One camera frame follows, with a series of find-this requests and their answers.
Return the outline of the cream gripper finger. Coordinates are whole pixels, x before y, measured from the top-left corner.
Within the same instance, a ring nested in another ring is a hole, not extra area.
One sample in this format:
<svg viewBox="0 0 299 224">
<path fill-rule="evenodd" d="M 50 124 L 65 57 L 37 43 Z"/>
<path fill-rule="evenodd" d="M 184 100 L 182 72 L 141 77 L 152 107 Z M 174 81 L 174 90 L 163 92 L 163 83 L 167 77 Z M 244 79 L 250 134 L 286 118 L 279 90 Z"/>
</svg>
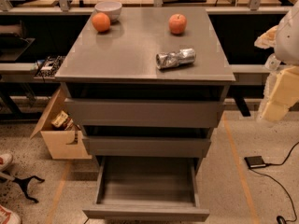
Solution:
<svg viewBox="0 0 299 224">
<path fill-rule="evenodd" d="M 276 82 L 262 112 L 267 121 L 280 121 L 299 101 L 299 67 L 291 66 L 276 74 Z"/>
</svg>

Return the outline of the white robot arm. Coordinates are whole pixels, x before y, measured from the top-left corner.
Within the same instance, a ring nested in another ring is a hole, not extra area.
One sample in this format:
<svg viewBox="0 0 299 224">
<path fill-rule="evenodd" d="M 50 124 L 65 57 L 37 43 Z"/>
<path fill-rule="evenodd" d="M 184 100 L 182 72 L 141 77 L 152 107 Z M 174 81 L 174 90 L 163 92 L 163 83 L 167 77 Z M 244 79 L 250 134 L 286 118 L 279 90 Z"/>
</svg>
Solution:
<svg viewBox="0 0 299 224">
<path fill-rule="evenodd" d="M 274 49 L 264 65 L 270 75 L 258 110 L 258 121 L 270 125 L 282 120 L 299 101 L 299 1 L 254 46 Z"/>
</svg>

